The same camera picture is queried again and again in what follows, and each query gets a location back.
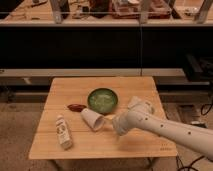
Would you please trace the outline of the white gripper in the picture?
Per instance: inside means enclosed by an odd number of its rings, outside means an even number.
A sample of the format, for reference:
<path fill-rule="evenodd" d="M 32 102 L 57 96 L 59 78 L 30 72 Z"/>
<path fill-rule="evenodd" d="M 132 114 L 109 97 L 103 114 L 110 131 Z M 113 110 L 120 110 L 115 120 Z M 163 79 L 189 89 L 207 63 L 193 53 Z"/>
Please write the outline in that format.
<path fill-rule="evenodd" d="M 108 121 L 112 121 L 113 128 L 119 136 L 127 134 L 133 128 L 133 126 L 128 121 L 126 113 L 116 116 L 106 115 L 104 118 Z"/>

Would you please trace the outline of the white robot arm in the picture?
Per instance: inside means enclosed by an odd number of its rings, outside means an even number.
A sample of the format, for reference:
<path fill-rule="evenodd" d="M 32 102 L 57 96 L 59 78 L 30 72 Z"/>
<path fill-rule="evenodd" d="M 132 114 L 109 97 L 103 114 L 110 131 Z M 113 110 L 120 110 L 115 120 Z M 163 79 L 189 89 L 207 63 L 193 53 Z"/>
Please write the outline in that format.
<path fill-rule="evenodd" d="M 213 130 L 162 119 L 137 110 L 108 116 L 106 121 L 119 136 L 134 128 L 148 131 L 198 152 L 213 162 Z"/>

